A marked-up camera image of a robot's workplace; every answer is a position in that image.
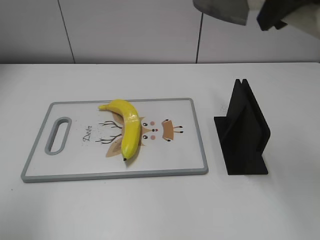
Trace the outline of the black cloth-covered robot arm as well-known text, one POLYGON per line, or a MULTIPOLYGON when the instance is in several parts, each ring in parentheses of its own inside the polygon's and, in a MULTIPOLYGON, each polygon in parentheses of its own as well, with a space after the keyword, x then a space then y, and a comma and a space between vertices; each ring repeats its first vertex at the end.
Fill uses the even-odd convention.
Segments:
POLYGON ((266 0, 257 16, 262 31, 292 25, 304 31, 317 31, 320 21, 318 0, 266 0))

